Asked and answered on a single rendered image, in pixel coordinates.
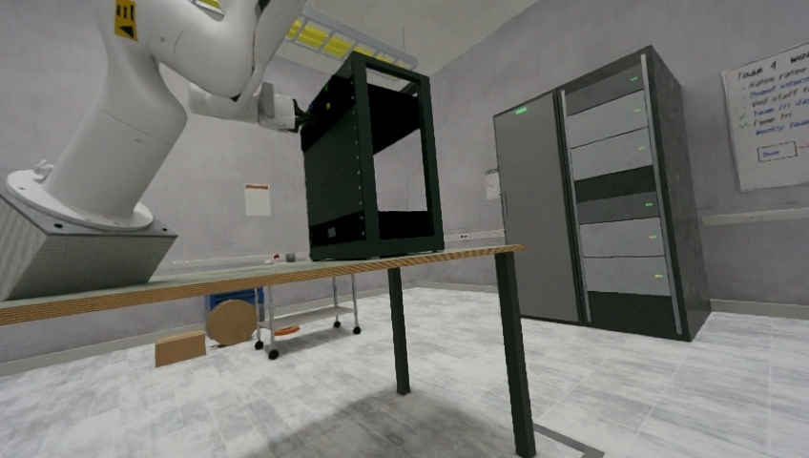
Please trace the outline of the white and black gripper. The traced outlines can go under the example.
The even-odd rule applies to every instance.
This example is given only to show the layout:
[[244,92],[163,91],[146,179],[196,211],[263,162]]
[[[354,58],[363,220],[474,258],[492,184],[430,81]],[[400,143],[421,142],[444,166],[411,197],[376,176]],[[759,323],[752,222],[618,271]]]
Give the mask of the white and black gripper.
[[302,111],[296,99],[274,94],[274,105],[276,114],[274,119],[263,117],[262,114],[257,120],[259,126],[277,132],[296,134],[302,123],[313,125],[317,122],[317,116]]

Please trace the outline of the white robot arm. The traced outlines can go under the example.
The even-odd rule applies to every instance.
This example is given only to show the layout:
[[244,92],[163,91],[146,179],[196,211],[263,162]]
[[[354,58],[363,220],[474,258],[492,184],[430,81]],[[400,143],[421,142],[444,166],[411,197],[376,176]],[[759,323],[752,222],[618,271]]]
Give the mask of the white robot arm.
[[273,84],[255,92],[306,1],[218,0],[217,22],[187,0],[92,0],[107,78],[55,165],[11,173],[6,189],[59,219],[145,229],[153,216],[139,201],[188,120],[160,62],[189,81],[192,114],[274,118]]

